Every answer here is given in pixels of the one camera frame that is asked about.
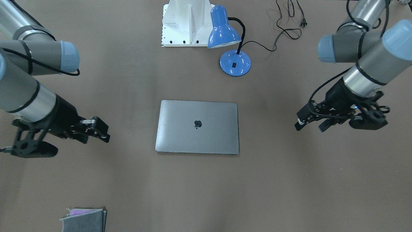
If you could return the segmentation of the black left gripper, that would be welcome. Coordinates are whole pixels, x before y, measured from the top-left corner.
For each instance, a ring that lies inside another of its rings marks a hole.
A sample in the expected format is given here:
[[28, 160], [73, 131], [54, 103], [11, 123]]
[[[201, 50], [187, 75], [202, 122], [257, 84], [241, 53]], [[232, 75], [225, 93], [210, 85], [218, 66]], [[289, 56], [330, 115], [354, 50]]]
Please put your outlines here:
[[[319, 121], [323, 117], [318, 114], [343, 117], [345, 120], [352, 120], [355, 109], [352, 105], [357, 105], [361, 97], [355, 94], [346, 86], [344, 78], [341, 77], [325, 95], [324, 105], [317, 103], [306, 103], [297, 112], [297, 122], [295, 123], [296, 131], [302, 130], [308, 123]], [[335, 119], [326, 119], [318, 127], [321, 132], [336, 124]]]

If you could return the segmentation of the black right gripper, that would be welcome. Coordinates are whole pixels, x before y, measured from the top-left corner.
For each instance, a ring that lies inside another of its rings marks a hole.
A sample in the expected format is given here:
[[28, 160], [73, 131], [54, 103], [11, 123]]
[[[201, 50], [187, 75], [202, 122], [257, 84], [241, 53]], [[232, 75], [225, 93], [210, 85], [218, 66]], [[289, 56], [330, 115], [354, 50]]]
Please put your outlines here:
[[48, 133], [62, 139], [73, 139], [87, 144], [88, 137], [98, 138], [105, 143], [110, 140], [109, 126], [99, 117], [89, 120], [78, 115], [76, 108], [56, 94], [55, 106], [47, 116], [50, 121]]

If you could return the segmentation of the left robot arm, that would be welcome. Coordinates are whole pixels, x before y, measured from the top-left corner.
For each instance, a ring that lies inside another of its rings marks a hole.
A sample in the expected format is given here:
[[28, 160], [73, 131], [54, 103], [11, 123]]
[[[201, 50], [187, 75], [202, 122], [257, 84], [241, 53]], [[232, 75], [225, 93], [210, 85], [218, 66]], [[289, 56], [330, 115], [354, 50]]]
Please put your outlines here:
[[359, 0], [335, 34], [318, 43], [318, 58], [323, 62], [353, 63], [336, 75], [337, 82], [317, 103], [312, 94], [298, 112], [297, 131], [308, 123], [323, 120], [324, 132], [333, 125], [349, 121], [352, 128], [378, 130], [387, 125], [390, 108], [377, 101], [381, 88], [411, 67], [411, 19], [403, 19], [387, 29], [390, 0]]

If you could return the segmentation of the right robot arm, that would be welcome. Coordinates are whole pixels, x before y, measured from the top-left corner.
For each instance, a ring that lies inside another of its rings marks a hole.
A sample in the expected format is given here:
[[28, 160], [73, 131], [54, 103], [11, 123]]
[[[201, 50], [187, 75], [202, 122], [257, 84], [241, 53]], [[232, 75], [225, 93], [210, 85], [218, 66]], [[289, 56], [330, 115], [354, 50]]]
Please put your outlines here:
[[1, 110], [15, 116], [24, 130], [87, 143], [88, 137], [109, 142], [108, 126], [87, 120], [74, 106], [41, 84], [35, 76], [80, 74], [76, 46], [58, 41], [14, 0], [1, 1]]

